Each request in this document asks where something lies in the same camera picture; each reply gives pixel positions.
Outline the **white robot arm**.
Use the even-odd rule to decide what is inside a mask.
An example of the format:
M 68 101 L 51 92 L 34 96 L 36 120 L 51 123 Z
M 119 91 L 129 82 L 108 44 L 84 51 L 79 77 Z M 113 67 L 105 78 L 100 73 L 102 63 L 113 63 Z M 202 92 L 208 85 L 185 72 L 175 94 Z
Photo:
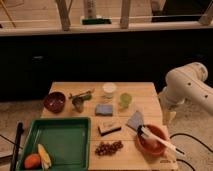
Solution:
M 174 68 L 166 74 L 166 86 L 158 94 L 164 125 L 171 123 L 176 116 L 174 109 L 186 99 L 213 114 L 213 87 L 205 84 L 207 77 L 208 70 L 200 62 Z

